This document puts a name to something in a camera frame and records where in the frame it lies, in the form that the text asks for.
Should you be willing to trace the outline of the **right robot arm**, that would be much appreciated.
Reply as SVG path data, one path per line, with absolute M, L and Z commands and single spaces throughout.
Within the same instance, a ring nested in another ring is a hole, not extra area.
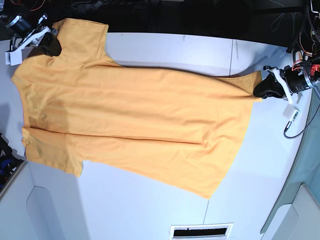
M 37 0 L 2 0 L 0 23 L 11 33 L 8 54 L 21 53 L 26 47 L 40 48 L 47 56 L 57 57 L 62 51 L 58 30 L 44 12 L 36 13 L 45 2 Z

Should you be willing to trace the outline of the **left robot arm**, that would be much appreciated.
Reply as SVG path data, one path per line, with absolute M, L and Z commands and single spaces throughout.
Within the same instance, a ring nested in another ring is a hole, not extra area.
M 274 97 L 291 101 L 293 94 L 315 89 L 320 85 L 320 2 L 310 0 L 305 5 L 300 30 L 286 50 L 293 64 L 283 69 L 265 65 L 268 76 L 253 90 L 257 98 Z

